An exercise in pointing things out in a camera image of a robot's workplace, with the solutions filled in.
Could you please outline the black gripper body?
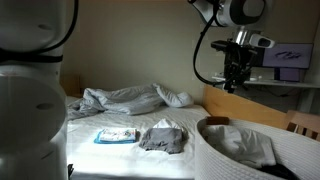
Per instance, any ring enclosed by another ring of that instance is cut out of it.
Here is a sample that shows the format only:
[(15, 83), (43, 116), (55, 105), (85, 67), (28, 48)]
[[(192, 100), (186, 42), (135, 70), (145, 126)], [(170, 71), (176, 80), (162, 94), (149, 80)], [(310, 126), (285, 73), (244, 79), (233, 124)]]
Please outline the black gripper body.
[(225, 88), (236, 88), (249, 79), (252, 64), (257, 56), (254, 48), (230, 45), (225, 52)]

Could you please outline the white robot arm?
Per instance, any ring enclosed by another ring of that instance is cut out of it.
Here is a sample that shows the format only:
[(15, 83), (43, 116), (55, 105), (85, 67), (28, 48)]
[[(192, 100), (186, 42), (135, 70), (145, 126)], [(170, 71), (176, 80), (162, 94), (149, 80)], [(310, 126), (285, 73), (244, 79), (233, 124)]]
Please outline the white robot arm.
[[(273, 0), (187, 0), (213, 27), (250, 32), (244, 42), (222, 42), (237, 50), (272, 47), (260, 35)], [(0, 0), (0, 151), (1, 180), (69, 180), (66, 94), (59, 83), (63, 45), (78, 16), (66, 29), (67, 0)]]

